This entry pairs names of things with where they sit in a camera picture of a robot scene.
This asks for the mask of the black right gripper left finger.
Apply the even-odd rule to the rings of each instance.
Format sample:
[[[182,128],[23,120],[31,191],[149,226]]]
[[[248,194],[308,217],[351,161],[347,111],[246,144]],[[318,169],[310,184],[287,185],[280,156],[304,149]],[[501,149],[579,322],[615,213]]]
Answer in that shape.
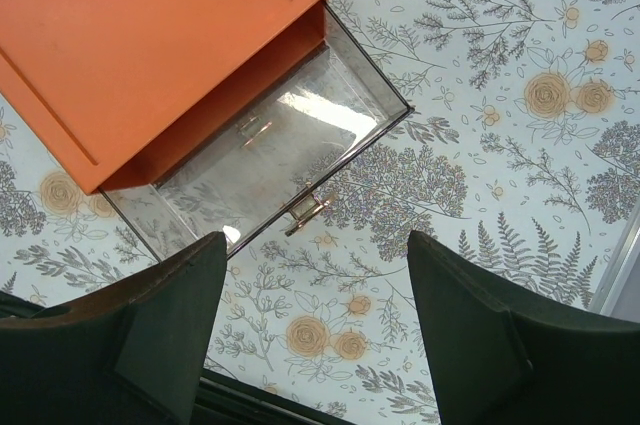
[[[4,424],[187,424],[227,267],[212,232],[45,308],[1,295]]]

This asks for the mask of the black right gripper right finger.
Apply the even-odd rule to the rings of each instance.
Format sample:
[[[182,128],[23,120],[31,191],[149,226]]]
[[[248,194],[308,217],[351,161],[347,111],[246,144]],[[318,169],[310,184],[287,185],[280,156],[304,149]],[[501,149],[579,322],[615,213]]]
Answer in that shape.
[[[638,423],[638,324],[536,294],[423,232],[407,260],[442,423]]]

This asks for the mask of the clear plastic drawer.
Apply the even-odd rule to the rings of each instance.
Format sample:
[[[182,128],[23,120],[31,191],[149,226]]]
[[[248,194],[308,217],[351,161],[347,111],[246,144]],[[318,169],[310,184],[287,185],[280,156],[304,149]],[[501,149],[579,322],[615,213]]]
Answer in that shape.
[[[238,253],[279,219],[293,235],[334,201],[319,189],[411,112],[332,8],[318,51],[185,164],[107,200],[164,260],[221,232]]]

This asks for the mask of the orange drawer box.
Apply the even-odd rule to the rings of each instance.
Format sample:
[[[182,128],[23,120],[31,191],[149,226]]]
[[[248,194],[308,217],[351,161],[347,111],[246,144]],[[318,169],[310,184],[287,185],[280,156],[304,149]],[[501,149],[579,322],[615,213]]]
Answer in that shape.
[[[1,93],[86,193],[152,183],[325,39],[326,0],[1,0]]]

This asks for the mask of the floral table mat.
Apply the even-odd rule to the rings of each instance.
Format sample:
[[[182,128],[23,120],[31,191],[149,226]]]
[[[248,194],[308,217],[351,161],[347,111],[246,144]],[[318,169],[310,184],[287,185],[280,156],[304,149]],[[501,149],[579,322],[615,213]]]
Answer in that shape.
[[[411,112],[295,234],[226,248],[202,372],[350,424],[444,424],[409,236],[591,312],[639,203],[639,0],[327,8]],[[163,261],[107,200],[124,189],[84,192],[1,93],[1,295],[49,308]]]

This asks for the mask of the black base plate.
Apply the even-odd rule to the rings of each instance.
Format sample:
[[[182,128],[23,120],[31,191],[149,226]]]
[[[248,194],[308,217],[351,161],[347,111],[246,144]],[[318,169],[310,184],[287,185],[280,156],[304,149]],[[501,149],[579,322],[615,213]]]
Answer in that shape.
[[[349,425],[350,422],[204,369],[191,424]]]

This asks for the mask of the aluminium frame rail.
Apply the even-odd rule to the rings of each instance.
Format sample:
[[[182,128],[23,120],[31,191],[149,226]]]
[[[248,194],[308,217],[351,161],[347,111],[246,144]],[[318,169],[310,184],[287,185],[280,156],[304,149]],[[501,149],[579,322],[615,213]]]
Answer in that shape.
[[[634,206],[614,248],[589,310],[639,322],[639,203]]]

